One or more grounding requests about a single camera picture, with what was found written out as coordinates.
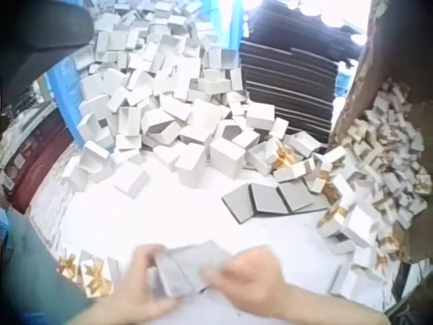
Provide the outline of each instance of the finger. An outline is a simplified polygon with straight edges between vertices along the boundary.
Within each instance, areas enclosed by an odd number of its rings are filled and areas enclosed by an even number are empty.
[[[159,301],[154,301],[146,305],[144,310],[144,317],[145,319],[154,319],[159,318],[160,316],[165,315],[166,313],[169,313],[174,308],[176,308],[179,305],[178,299],[163,299]]]
[[[200,272],[200,275],[205,283],[221,291],[225,295],[231,296],[242,291],[240,285],[237,284],[236,281],[224,277],[216,270],[203,268]]]
[[[165,250],[165,246],[157,244],[137,247],[134,251],[130,270],[144,275],[147,268],[155,266],[154,255]]]

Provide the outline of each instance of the gold bow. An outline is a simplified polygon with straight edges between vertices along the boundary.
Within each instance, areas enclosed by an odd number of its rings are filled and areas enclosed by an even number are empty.
[[[376,254],[376,264],[374,267],[376,269],[381,269],[382,274],[385,275],[385,267],[388,266],[388,259],[386,256],[381,256],[380,254]]]
[[[72,280],[77,271],[77,266],[74,265],[76,256],[74,254],[69,255],[67,258],[59,257],[58,270],[68,280]]]
[[[381,240],[379,240],[379,246],[384,246],[386,244],[395,246],[396,249],[400,248],[400,243],[398,242],[397,239],[395,239],[395,237],[393,236],[387,236],[387,237],[383,237]]]
[[[291,150],[285,146],[278,145],[277,154],[277,160],[272,163],[272,167],[274,169],[280,169],[287,165],[293,165],[297,163],[293,152],[291,152]]]
[[[340,196],[338,195],[337,190],[330,183],[325,184],[325,186],[323,187],[322,193],[325,194],[327,201],[330,204],[334,204],[335,202],[338,201],[338,199],[340,199]]]
[[[347,217],[348,211],[343,207],[338,207],[335,211],[328,211],[325,216],[319,220],[317,227],[321,228],[327,222],[330,222],[336,215],[341,216],[343,219]]]
[[[86,285],[86,288],[90,289],[90,294],[93,296],[99,291],[100,296],[106,296],[110,294],[112,283],[111,281],[104,278],[102,275],[102,269],[104,262],[101,259],[93,260],[93,267],[85,265],[86,276],[91,276],[92,280]]]

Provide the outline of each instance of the brown cardboard box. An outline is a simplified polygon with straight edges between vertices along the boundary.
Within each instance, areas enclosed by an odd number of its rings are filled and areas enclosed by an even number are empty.
[[[353,120],[371,106],[388,78],[407,85],[412,104],[409,120],[420,128],[426,149],[420,163],[433,172],[433,54],[430,31],[432,9],[427,1],[373,0],[367,42],[345,107],[330,137],[340,142]],[[433,196],[428,208],[414,218],[404,236],[403,259],[412,263],[433,258]]]

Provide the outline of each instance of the human hand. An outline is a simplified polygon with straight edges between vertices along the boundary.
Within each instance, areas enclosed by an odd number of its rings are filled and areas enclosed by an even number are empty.
[[[264,246],[235,256],[216,271],[203,269],[202,277],[238,309],[262,317],[285,318],[290,287],[278,260]]]
[[[107,320],[109,318],[105,324],[145,322],[158,318],[177,306],[176,299],[155,299],[146,282],[147,269],[155,265],[155,253],[164,249],[161,245],[146,245],[135,249],[120,288],[98,303],[99,313],[105,314]]]

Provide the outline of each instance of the white box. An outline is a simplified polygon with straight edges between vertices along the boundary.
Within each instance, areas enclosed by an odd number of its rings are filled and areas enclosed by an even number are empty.
[[[245,160],[253,166],[261,175],[267,176],[272,170],[272,166],[265,161],[266,142],[262,142],[246,152]]]
[[[198,90],[208,95],[228,93],[231,91],[230,80],[224,78],[200,78],[198,79]]]
[[[89,179],[93,183],[100,183],[113,176],[115,172],[116,168],[114,166],[114,163],[111,159],[108,159],[106,165],[102,167],[100,171],[89,175]]]
[[[362,271],[351,263],[345,263],[338,270],[337,278],[329,293],[336,297],[352,300],[353,290],[362,276]]]
[[[133,29],[129,31],[125,49],[135,49],[135,47],[137,46],[139,33],[140,31],[137,29]]]
[[[244,90],[244,85],[242,84],[241,68],[230,70],[230,81],[232,90]]]
[[[117,53],[117,67],[119,69],[126,69],[128,66],[128,53],[125,51],[119,51]]]
[[[185,104],[168,95],[160,95],[161,109],[182,122],[188,120],[191,105]]]
[[[115,62],[117,61],[117,53],[117,51],[95,53],[95,61],[104,63]]]
[[[130,150],[130,149],[140,149],[140,148],[141,148],[140,135],[133,135],[130,137],[122,134],[116,135],[116,149]]]
[[[108,51],[121,51],[127,46],[129,32],[128,31],[113,31],[110,32],[108,38]]]
[[[288,144],[304,157],[309,157],[313,152],[317,151],[321,147],[320,142],[304,131],[293,134],[289,137]]]
[[[77,191],[82,192],[86,188],[89,174],[79,167],[80,157],[72,157],[62,173],[62,180],[67,181],[71,187]]]
[[[215,48],[208,53],[211,69],[236,69],[239,64],[239,56],[235,49]]]
[[[148,135],[160,142],[161,144],[169,145],[174,142],[174,140],[179,136],[182,127],[178,124],[178,122],[173,121],[170,123],[164,130],[159,133],[149,133]]]
[[[259,139],[260,134],[257,132],[253,130],[245,130],[235,137],[232,142],[245,150],[249,150],[258,145]]]
[[[105,166],[110,153],[93,141],[87,141],[81,152],[79,167],[88,173],[96,173]]]
[[[114,138],[110,132],[109,127],[103,127],[101,134],[95,142],[104,149],[109,149],[114,146]]]
[[[115,150],[111,154],[111,159],[116,166],[121,165],[125,161],[130,161],[137,165],[140,165],[143,162],[143,156],[140,153],[139,149],[131,149],[131,150]]]
[[[239,134],[241,134],[242,130],[239,125],[233,120],[222,120],[216,126],[216,130],[214,133],[214,139],[218,139],[219,137],[223,137],[229,141],[233,140]]]
[[[246,126],[253,129],[272,130],[275,122],[275,106],[252,102],[246,113]]]
[[[121,107],[118,120],[118,132],[122,135],[133,136],[140,134],[141,111],[136,107]]]
[[[104,93],[113,96],[119,87],[124,87],[127,84],[127,81],[128,77],[125,73],[109,68],[104,72],[101,88]]]
[[[108,109],[108,96],[99,95],[91,100],[84,100],[78,106],[81,116],[93,113],[97,120],[103,120],[112,115]]]
[[[114,174],[114,187],[130,198],[136,198],[149,180],[143,167],[125,161]]]
[[[177,141],[171,144],[171,146],[156,146],[154,148],[154,153],[158,160],[161,161],[170,171],[175,171],[175,163],[186,147],[186,144]]]
[[[210,163],[217,171],[234,179],[242,170],[245,153],[244,149],[221,137],[210,144]]]
[[[146,71],[134,70],[129,77],[127,89],[134,90],[142,85],[151,84],[153,80]]]
[[[182,185],[197,188],[206,167],[206,147],[190,143],[175,164]]]
[[[76,128],[84,142],[96,141],[102,133],[102,128],[93,113],[85,115]]]
[[[92,100],[93,98],[101,95],[101,86],[102,79],[100,73],[92,74],[80,80],[81,93],[85,100]]]
[[[140,87],[135,88],[132,92],[130,92],[127,96],[127,101],[130,106],[137,105],[139,102],[144,100],[145,98],[149,98],[152,95],[152,88],[150,84],[145,84]]]
[[[311,173],[315,168],[315,162],[312,158],[297,162],[296,164],[289,165],[273,172],[275,180],[279,183],[284,181],[292,181],[294,179],[305,176]]]
[[[117,134],[117,128],[118,128],[118,123],[119,123],[119,119],[118,119],[118,115],[111,115],[108,118],[106,118],[106,122],[107,122],[107,126],[110,129],[110,132],[113,136],[115,136]]]
[[[148,133],[159,133],[163,131],[169,124],[174,122],[175,119],[165,113],[161,109],[148,110],[144,112],[141,119],[141,130],[143,134]]]
[[[97,35],[96,52],[105,52],[108,49],[108,39],[110,34],[108,32],[99,32]]]
[[[275,119],[275,122],[273,123],[272,130],[269,132],[269,135],[271,137],[276,137],[277,139],[282,140],[284,138],[284,135],[286,134],[288,126],[289,121],[277,117]]]
[[[223,110],[220,107],[202,100],[195,100],[187,123],[203,127],[214,133],[222,116]]]
[[[124,87],[120,86],[110,98],[107,103],[107,107],[114,114],[118,112],[118,109],[126,102],[129,91]]]

